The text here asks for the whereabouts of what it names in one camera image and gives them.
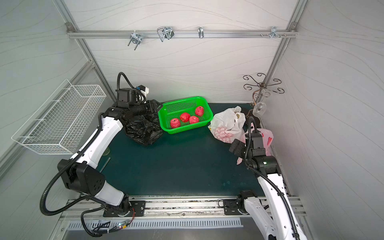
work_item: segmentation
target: black plastic bag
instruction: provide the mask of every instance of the black plastic bag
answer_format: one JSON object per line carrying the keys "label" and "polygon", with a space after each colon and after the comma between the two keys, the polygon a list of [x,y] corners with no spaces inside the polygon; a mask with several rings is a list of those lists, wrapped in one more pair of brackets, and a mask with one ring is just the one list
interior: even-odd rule
{"label": "black plastic bag", "polygon": [[163,134],[159,116],[157,113],[135,116],[126,124],[125,134],[138,144],[153,144]]}

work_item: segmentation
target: metal hook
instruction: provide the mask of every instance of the metal hook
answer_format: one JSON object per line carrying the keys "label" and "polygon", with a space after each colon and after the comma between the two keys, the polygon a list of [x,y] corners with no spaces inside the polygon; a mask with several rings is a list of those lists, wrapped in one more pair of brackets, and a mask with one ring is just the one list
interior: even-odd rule
{"label": "metal hook", "polygon": [[[258,77],[263,77],[263,76],[264,76],[263,81],[261,81],[261,82],[257,82],[257,81],[256,81],[252,76],[250,76],[250,75],[244,75],[244,76],[243,76],[243,79],[244,79],[244,80],[250,80],[250,79],[252,79],[252,80],[256,83],[255,85],[252,85],[252,84],[249,84],[249,83],[244,84],[243,88],[244,88],[245,90],[248,90],[248,91],[249,91],[249,90],[252,90],[252,87],[259,87],[259,89],[256,90],[256,91],[254,91],[253,94],[252,94],[252,99],[253,99],[253,101],[254,101],[255,104],[256,104],[256,102],[255,102],[255,94],[256,94],[258,91],[260,91],[260,90],[263,89],[263,88],[268,88],[268,89],[269,89],[270,86],[274,86],[274,85],[281,84],[281,80],[280,80],[280,79],[274,78],[274,79],[273,79],[273,81],[274,81],[273,84],[268,84],[268,85],[266,85],[266,84],[264,83],[264,80],[265,80],[266,75],[265,75],[264,73],[257,73],[256,75],[257,75]],[[285,92],[285,90],[284,90],[283,88],[277,88],[277,91],[274,91],[274,90],[272,90],[272,91],[275,92],[275,93],[280,93],[280,94],[282,94],[282,93]]]}
{"label": "metal hook", "polygon": [[274,38],[275,36],[278,36],[278,35],[276,34],[276,27],[275,27],[275,26],[272,27],[272,29],[271,29],[271,33],[268,34],[268,36],[269,36],[269,38]]}
{"label": "metal hook", "polygon": [[166,32],[166,30],[165,30],[165,28],[164,27],[159,27],[158,29],[157,29],[157,34],[159,35],[159,37],[160,37],[160,40],[163,42],[164,41],[164,38],[166,37],[166,35],[165,35],[165,32]]}
{"label": "metal hook", "polygon": [[137,33],[131,33],[131,39],[129,40],[128,46],[130,45],[131,42],[136,44],[136,46],[134,48],[134,50],[136,50],[137,46],[141,43],[140,35]]}
{"label": "metal hook", "polygon": [[167,39],[170,40],[175,35],[171,26],[159,27],[157,29],[157,34],[159,35],[160,40],[162,42],[164,41],[165,37],[167,37]]}
{"label": "metal hook", "polygon": [[198,28],[198,31],[199,31],[199,38],[203,38],[204,37],[204,29],[203,29],[203,27],[199,27]]}

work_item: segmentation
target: robotic arm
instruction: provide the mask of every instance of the robotic arm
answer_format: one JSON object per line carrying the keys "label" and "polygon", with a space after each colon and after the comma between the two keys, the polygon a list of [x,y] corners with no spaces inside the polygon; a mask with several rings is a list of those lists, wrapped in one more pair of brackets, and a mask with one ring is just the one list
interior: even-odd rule
{"label": "robotic arm", "polygon": [[[126,79],[131,88],[120,88],[121,76]],[[118,100],[99,115],[99,126],[87,142],[69,160],[62,159],[58,163],[59,172],[49,182],[40,199],[40,211],[44,215],[59,214],[84,199],[92,199],[102,204],[101,208],[94,210],[105,208],[120,217],[126,216],[132,210],[128,195],[107,183],[104,175],[98,172],[96,167],[105,149],[128,121],[135,119],[138,115],[157,113],[162,108],[162,104],[156,100],[146,100],[149,89],[142,85],[134,88],[122,72],[118,74],[116,91]],[[53,184],[60,177],[66,188],[86,195],[59,210],[49,211],[46,208],[46,198]],[[83,212],[81,222],[89,235],[100,237],[107,232],[88,230],[83,219],[84,213],[94,210]]]}
{"label": "robotic arm", "polygon": [[229,151],[243,158],[256,175],[268,199],[272,218],[253,191],[242,191],[237,196],[238,211],[251,215],[265,240],[307,240],[288,202],[279,165],[275,157],[265,155],[261,133],[251,130],[252,120],[250,117],[248,121],[247,145],[236,139]]}

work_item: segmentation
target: dark green table surface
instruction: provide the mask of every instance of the dark green table surface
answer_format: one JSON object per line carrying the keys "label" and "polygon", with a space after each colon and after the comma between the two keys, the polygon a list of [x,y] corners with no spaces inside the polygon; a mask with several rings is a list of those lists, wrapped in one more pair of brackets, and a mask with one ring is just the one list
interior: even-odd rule
{"label": "dark green table surface", "polygon": [[[213,113],[248,104],[210,103]],[[215,139],[206,125],[196,129],[164,134],[147,147],[138,145],[120,131],[101,158],[100,171],[115,188],[129,195],[232,195],[254,190],[264,195],[257,179],[237,157],[230,144]]]}

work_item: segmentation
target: aluminum rail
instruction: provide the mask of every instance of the aluminum rail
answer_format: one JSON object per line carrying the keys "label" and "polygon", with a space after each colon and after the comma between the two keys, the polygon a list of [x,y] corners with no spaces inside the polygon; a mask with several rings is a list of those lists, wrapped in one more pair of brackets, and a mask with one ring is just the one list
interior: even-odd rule
{"label": "aluminum rail", "polygon": [[[159,38],[156,30],[131,31],[73,31],[68,32],[70,38],[130,38],[131,33],[137,33],[142,39]],[[198,30],[174,30],[172,38],[199,38]],[[271,30],[204,30],[204,38],[269,38]],[[276,30],[274,38],[295,38],[298,32]]]}
{"label": "aluminum rail", "polygon": [[[289,21],[289,23],[287,25],[287,29],[288,30],[296,31],[296,27],[297,27],[298,21],[300,19],[301,14],[303,13],[303,10],[305,8],[305,4],[307,3],[307,1],[308,0],[298,0],[297,1],[296,6],[295,6],[295,8],[293,10],[291,19],[290,19],[290,21]],[[270,65],[270,67],[268,69],[268,72],[267,72],[267,74],[265,76],[265,79],[263,81],[263,83],[265,85],[268,85],[269,82],[271,81],[271,79],[273,77],[273,74],[276,71],[277,65],[279,64],[279,62],[280,62],[280,60],[281,60],[281,58],[283,56],[283,53],[284,53],[285,49],[288,46],[289,40],[290,40],[290,38],[282,39],[281,40],[281,42],[279,44],[279,47],[276,50],[275,57],[273,58],[272,64]],[[259,94],[257,96],[256,103],[258,103],[260,101],[260,98],[261,98],[261,94]]]}

